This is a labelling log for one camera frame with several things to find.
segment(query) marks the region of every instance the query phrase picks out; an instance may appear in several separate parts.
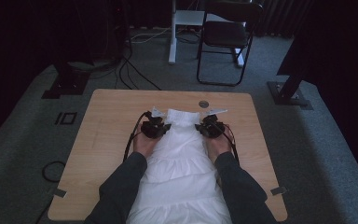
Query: white cloth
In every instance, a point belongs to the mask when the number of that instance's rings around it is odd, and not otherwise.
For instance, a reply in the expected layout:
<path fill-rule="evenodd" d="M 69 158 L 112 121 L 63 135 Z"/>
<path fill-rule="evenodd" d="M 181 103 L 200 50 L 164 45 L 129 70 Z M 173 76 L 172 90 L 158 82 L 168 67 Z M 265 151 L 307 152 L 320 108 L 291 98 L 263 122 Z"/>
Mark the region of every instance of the white cloth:
<path fill-rule="evenodd" d="M 231 223 L 217 172 L 194 124 L 200 113 L 170 109 L 172 126 L 147 160 L 127 223 Z"/>

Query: black cable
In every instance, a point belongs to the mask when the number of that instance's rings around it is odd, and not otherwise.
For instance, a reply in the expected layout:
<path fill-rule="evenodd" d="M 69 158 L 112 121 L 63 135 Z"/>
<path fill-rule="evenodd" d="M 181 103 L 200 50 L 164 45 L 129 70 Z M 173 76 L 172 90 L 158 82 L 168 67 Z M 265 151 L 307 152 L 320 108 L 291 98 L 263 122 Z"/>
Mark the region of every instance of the black cable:
<path fill-rule="evenodd" d="M 223 136 L 225 136 L 225 138 L 228 140 L 228 142 L 231 145 L 232 151 L 234 152 L 234 158 L 235 160 L 240 163 L 240 159 L 238 158 L 238 152 L 237 152 L 237 147 L 235 145 L 235 137 L 234 137 L 234 133 L 231 131 L 231 129 L 225 124 L 226 127 L 228 127 L 228 130 L 230 131 L 231 135 L 232 135 L 232 141 L 231 139 L 229 139 L 229 137 L 226 135 L 226 133 L 221 130 L 214 122 L 207 122 L 208 124 L 211 124 L 212 126 L 214 126 Z"/>
<path fill-rule="evenodd" d="M 111 71 L 101 75 L 100 77 L 90 77 L 89 80 L 94 80 L 94 79 L 100 79 L 100 78 L 103 78 L 103 77 L 107 77 L 109 76 L 110 74 L 112 74 L 113 72 L 116 73 L 116 70 L 117 70 L 117 67 L 115 67 L 114 69 L 112 69 Z"/>
<path fill-rule="evenodd" d="M 118 76 L 117 76 L 117 71 L 115 70 L 115 77 L 116 77 L 116 81 L 115 81 L 115 87 L 114 89 L 117 88 L 117 83 L 118 83 Z"/>
<path fill-rule="evenodd" d="M 197 39 L 196 40 L 188 40 L 185 38 L 182 38 L 180 36 L 176 36 L 176 39 L 182 43 L 187 43 L 187 44 L 198 44 L 200 42 L 200 35 L 198 35 L 197 33 L 191 32 L 191 35 L 194 35 Z"/>
<path fill-rule="evenodd" d="M 130 80 L 130 82 L 132 83 L 132 85 L 137 89 L 137 90 L 139 90 L 139 88 L 135 85 L 135 83 L 132 81 L 132 78 L 131 78 L 131 76 L 130 76 L 130 69 L 129 69 L 129 66 L 128 66 L 128 64 L 126 64 L 126 66 L 127 66 L 127 78 Z"/>
<path fill-rule="evenodd" d="M 91 68 L 79 68 L 79 67 L 75 67 L 73 65 L 70 65 L 72 70 L 78 73 L 95 73 L 95 72 L 104 72 L 104 71 L 109 71 L 113 68 L 116 68 L 119 63 L 120 63 L 121 59 L 120 58 L 115 58 L 110 60 L 109 63 L 105 63 L 99 66 L 93 66 Z"/>
<path fill-rule="evenodd" d="M 135 134 L 136 129 L 138 128 L 139 123 L 141 122 L 141 119 L 146 115 L 146 112 L 144 112 L 141 117 L 138 118 L 138 121 L 136 121 L 135 127 L 133 128 L 133 131 L 130 135 L 129 141 L 127 142 L 127 146 L 126 146 L 126 150 L 124 151 L 124 158 L 123 158 L 123 162 L 127 159 L 128 155 L 129 155 L 129 151 L 130 151 L 130 146 L 131 146 L 131 142 L 133 140 L 133 138 L 138 135 L 139 133 Z"/>
<path fill-rule="evenodd" d="M 48 182 L 58 183 L 58 182 L 60 182 L 60 179 L 51 179 L 46 175 L 46 170 L 49 168 L 50 165 L 53 165 L 53 164 L 61 164 L 63 167 L 65 167 L 65 162 L 63 162 L 63 161 L 51 161 L 43 167 L 42 176 Z"/>
<path fill-rule="evenodd" d="M 127 63 L 127 61 L 124 62 L 124 63 L 121 65 L 120 70 L 118 70 L 118 76 L 120 77 L 121 82 L 122 82 L 128 89 L 132 90 L 132 88 L 123 80 L 123 76 L 121 75 L 121 71 L 123 70 L 123 67 L 124 67 L 124 65 L 126 65 L 126 63 Z"/>
<path fill-rule="evenodd" d="M 156 87 L 159 91 L 161 91 L 161 88 L 158 87 L 156 84 L 154 84 L 152 81 L 150 81 L 147 77 L 145 77 L 130 61 L 129 59 L 127 59 L 126 57 L 123 57 L 124 60 L 126 60 L 126 62 L 131 65 L 131 67 L 139 74 L 139 76 L 141 76 L 142 78 L 144 78 L 147 82 L 149 82 L 150 84 L 152 84 L 154 87 Z"/>
<path fill-rule="evenodd" d="M 65 167 L 65 162 L 63 161 L 51 161 L 49 162 L 48 164 L 46 164 L 43 169 L 42 169 L 42 176 L 43 178 L 45 178 L 45 180 L 47 180 L 48 182 L 52 182 L 52 183 L 58 183 L 60 182 L 60 179 L 51 179 L 49 178 L 47 175 L 46 175 L 46 170 L 49 168 L 50 165 L 53 165 L 53 164 L 61 164 L 63 167 Z M 42 216 L 46 213 L 46 211 L 48 210 L 48 208 L 51 206 L 51 203 L 53 202 L 53 199 L 50 200 L 50 202 L 48 202 L 48 205 L 46 205 L 46 207 L 43 209 L 43 212 L 42 214 L 40 214 L 40 216 L 37 218 L 36 220 L 36 223 L 35 224 L 38 224 L 40 222 L 40 220 L 42 219 Z"/>

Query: chair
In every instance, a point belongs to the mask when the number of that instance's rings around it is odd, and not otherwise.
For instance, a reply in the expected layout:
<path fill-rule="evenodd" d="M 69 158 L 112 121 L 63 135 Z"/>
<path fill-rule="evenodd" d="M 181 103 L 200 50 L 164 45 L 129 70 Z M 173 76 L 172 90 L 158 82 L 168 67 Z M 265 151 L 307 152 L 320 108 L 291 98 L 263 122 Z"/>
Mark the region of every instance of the chair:
<path fill-rule="evenodd" d="M 209 0 L 205 6 L 205 13 L 202 21 L 201 37 L 199 50 L 197 53 L 197 80 L 202 84 L 220 85 L 220 86 L 237 86 L 242 82 L 246 64 L 248 62 L 249 52 L 252 46 L 252 40 L 255 27 L 257 26 L 263 8 L 257 3 L 228 1 L 228 0 Z M 226 21 L 207 21 L 207 17 L 215 15 Z M 232 52 L 203 50 L 203 44 L 211 47 L 229 48 Z M 242 51 L 246 50 L 243 67 L 241 70 L 240 80 L 235 83 L 221 83 L 203 81 L 200 78 L 201 54 L 222 53 L 233 54 L 234 63 Z"/>

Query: wire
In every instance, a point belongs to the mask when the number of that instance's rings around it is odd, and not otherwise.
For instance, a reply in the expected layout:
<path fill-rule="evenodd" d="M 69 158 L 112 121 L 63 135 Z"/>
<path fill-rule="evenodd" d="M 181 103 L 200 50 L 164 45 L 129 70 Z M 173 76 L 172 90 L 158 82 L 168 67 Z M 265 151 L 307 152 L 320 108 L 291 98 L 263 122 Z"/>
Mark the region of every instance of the wire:
<path fill-rule="evenodd" d="M 115 70 L 115 77 L 116 77 L 116 81 L 115 81 L 115 87 L 114 87 L 114 89 L 117 88 L 117 83 L 118 83 L 117 70 Z"/>
<path fill-rule="evenodd" d="M 193 4 L 197 1 L 197 4 L 196 4 L 196 10 L 198 9 L 199 7 L 199 3 L 200 3 L 200 0 L 194 0 L 190 3 L 190 6 L 188 6 L 187 10 L 190 10 L 190 8 L 193 6 Z"/>
<path fill-rule="evenodd" d="M 110 60 L 109 63 L 105 63 L 99 66 L 93 66 L 91 68 L 79 68 L 71 65 L 72 69 L 76 72 L 84 72 L 84 73 L 93 73 L 93 72 L 104 72 L 109 71 L 112 68 L 118 66 L 120 64 L 121 58 L 115 58 Z"/>
<path fill-rule="evenodd" d="M 228 142 L 231 145 L 232 151 L 234 152 L 234 158 L 235 160 L 240 163 L 240 159 L 238 158 L 238 152 L 237 152 L 237 147 L 235 145 L 235 137 L 234 137 L 234 133 L 231 131 L 231 129 L 228 127 L 228 125 L 224 124 L 228 130 L 230 131 L 231 135 L 232 135 L 232 141 L 231 139 L 229 139 L 229 137 L 226 135 L 226 133 L 221 130 L 214 122 L 208 122 L 208 124 L 211 124 L 212 126 L 214 126 L 223 136 L 225 136 L 225 138 L 228 140 Z"/>
<path fill-rule="evenodd" d="M 121 75 L 121 71 L 123 70 L 124 65 L 127 64 L 127 61 L 128 61 L 128 60 L 126 60 L 126 61 L 121 65 L 120 69 L 118 70 L 118 77 L 120 78 L 121 82 L 122 82 L 128 89 L 132 90 L 132 87 L 130 87 L 130 86 L 124 81 L 123 76 Z"/>
<path fill-rule="evenodd" d="M 188 39 L 185 39 L 185 38 L 182 38 L 182 37 L 179 37 L 179 36 L 176 36 L 176 39 L 182 43 L 187 43 L 187 44 L 198 44 L 199 41 L 200 41 L 200 35 L 195 33 L 195 32 L 192 32 L 190 33 L 191 35 L 194 35 L 197 37 L 196 40 L 188 40 Z"/>
<path fill-rule="evenodd" d="M 46 205 L 46 207 L 43 209 L 43 212 L 42 214 L 40 214 L 40 216 L 37 218 L 37 221 L 35 224 L 39 224 L 40 220 L 42 219 L 43 215 L 45 215 L 46 211 L 48 210 L 48 208 L 51 206 L 51 203 L 53 202 L 53 199 L 51 199 L 49 202 L 48 202 L 48 205 Z"/>
<path fill-rule="evenodd" d="M 153 39 L 153 38 L 156 38 L 156 37 L 159 36 L 159 35 L 165 34 L 169 29 L 171 29 L 171 26 L 168 27 L 168 28 L 166 28 L 165 30 L 163 30 L 162 32 L 160 32 L 160 33 L 158 33 L 158 34 L 152 35 L 151 37 L 147 38 L 147 39 L 144 40 L 144 41 L 139 41 L 139 42 L 134 42 L 134 41 L 132 41 L 132 43 L 134 43 L 134 44 L 143 44 L 143 43 L 146 43 L 146 42 L 148 42 L 149 40 L 151 40 L 151 39 Z M 135 36 L 132 37 L 131 39 L 134 39 L 134 38 L 136 38 L 136 37 L 138 37 L 138 36 L 141 36 L 141 35 L 151 35 L 151 34 L 139 34 L 139 35 L 135 35 Z"/>
<path fill-rule="evenodd" d="M 42 176 L 43 178 L 45 178 L 45 180 L 47 180 L 48 182 L 52 182 L 52 183 L 58 183 L 60 182 L 60 179 L 51 179 L 46 175 L 46 170 L 49 168 L 50 165 L 54 165 L 54 164 L 61 164 L 63 167 L 65 167 L 65 162 L 63 161 L 52 161 L 49 162 L 48 164 L 46 164 L 43 169 L 42 169 Z"/>
<path fill-rule="evenodd" d="M 135 85 L 135 83 L 132 81 L 132 78 L 130 76 L 130 69 L 129 69 L 129 65 L 126 63 L 126 67 L 127 67 L 127 77 L 128 79 L 130 80 L 130 82 L 132 83 L 132 85 L 137 89 L 139 90 L 139 88 Z"/>
<path fill-rule="evenodd" d="M 99 77 L 90 77 L 89 79 L 90 80 L 93 80 L 93 79 L 100 79 L 100 78 L 103 78 L 103 77 L 107 77 L 109 76 L 110 74 L 112 74 L 113 72 L 116 73 L 116 70 L 117 70 L 117 66 L 113 67 L 113 69 L 111 69 L 110 71 L 108 71 L 107 73 L 105 73 L 104 75 L 101 75 Z"/>
<path fill-rule="evenodd" d="M 130 135 L 129 141 L 127 142 L 127 146 L 126 146 L 126 150 L 124 151 L 124 158 L 123 158 L 123 162 L 127 159 L 128 155 L 129 155 L 129 151 L 130 151 L 130 146 L 131 146 L 131 142 L 133 140 L 133 138 L 136 137 L 136 135 L 138 135 L 139 133 L 135 134 L 136 129 L 138 128 L 139 123 L 141 122 L 141 119 L 146 115 L 147 112 L 144 112 L 139 118 L 138 121 L 136 121 L 135 127 L 133 128 L 133 131 Z"/>
<path fill-rule="evenodd" d="M 139 74 L 139 76 L 141 76 L 142 78 L 144 78 L 147 82 L 149 82 L 150 84 L 152 84 L 154 87 L 156 87 L 159 91 L 161 91 L 161 88 L 158 87 L 155 83 L 153 83 L 151 80 L 149 80 L 147 77 L 145 77 L 126 57 L 123 57 L 124 60 L 130 64 L 130 66 Z"/>

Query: wooden table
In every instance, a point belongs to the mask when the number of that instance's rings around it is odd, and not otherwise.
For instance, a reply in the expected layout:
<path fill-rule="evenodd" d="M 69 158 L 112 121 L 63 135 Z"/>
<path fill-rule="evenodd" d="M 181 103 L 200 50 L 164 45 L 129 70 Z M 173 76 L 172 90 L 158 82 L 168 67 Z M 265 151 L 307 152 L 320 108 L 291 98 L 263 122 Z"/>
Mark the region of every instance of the wooden table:
<path fill-rule="evenodd" d="M 199 106 L 207 101 L 209 107 Z M 98 188 L 121 164 L 124 150 L 136 120 L 155 106 L 161 112 L 169 108 L 204 112 L 225 108 L 218 114 L 234 132 L 241 167 L 268 195 L 267 206 L 278 221 L 287 219 L 282 195 L 273 196 L 279 187 L 269 152 L 247 93 L 201 91 L 118 91 L 97 90 L 89 102 L 71 155 L 58 189 L 64 197 L 54 196 L 48 217 L 52 220 L 84 220 L 99 200 Z"/>

